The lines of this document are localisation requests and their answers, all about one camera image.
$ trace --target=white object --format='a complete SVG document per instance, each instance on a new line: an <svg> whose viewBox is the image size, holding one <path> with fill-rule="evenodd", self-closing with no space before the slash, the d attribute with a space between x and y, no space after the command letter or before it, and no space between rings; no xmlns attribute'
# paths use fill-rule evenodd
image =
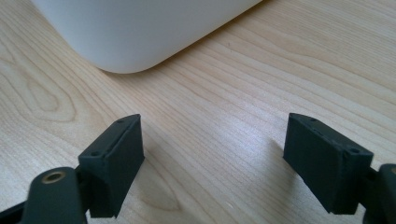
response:
<svg viewBox="0 0 396 224"><path fill-rule="evenodd" d="M114 73L162 62L261 0L33 0L82 57Z"/></svg>

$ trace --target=wooden table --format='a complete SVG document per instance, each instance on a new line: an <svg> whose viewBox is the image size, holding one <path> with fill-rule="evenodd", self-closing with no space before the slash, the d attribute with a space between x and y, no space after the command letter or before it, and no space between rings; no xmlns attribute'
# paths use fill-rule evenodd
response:
<svg viewBox="0 0 396 224"><path fill-rule="evenodd" d="M396 162L396 5L273 0L138 74L101 71L29 1L0 6L0 210L36 175L76 167L115 119L139 113L146 160L117 220L361 223L327 214L283 161L289 112Z"/></svg>

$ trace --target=wood grain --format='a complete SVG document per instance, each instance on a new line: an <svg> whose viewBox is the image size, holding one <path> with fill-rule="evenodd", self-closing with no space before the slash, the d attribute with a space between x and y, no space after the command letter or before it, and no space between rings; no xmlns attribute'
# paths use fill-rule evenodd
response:
<svg viewBox="0 0 396 224"><path fill-rule="evenodd" d="M165 62L88 64L27 1L0 7L0 210L142 115L145 160L120 216L90 223L361 223L327 214L283 161L289 112L396 162L396 5L271 0Z"/></svg>

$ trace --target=light wood tabletop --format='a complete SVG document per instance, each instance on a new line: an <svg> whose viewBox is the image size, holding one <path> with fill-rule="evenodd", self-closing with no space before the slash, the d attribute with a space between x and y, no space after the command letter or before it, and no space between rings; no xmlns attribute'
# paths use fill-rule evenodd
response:
<svg viewBox="0 0 396 224"><path fill-rule="evenodd" d="M146 159L117 219L361 223L328 214L282 159L290 112L396 163L396 2L264 1L147 71L78 56L27 0L0 5L0 210L114 120L142 116Z"/></svg>

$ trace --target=wooden surface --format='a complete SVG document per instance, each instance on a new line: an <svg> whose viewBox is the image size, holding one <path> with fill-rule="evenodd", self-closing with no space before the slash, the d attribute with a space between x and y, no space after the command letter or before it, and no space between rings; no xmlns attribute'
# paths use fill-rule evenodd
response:
<svg viewBox="0 0 396 224"><path fill-rule="evenodd" d="M117 220L361 223L327 214L283 161L289 112L396 162L393 0L272 0L148 71L101 71L29 1L0 5L0 210L36 175L78 165L115 119L140 113L146 160Z"/></svg>

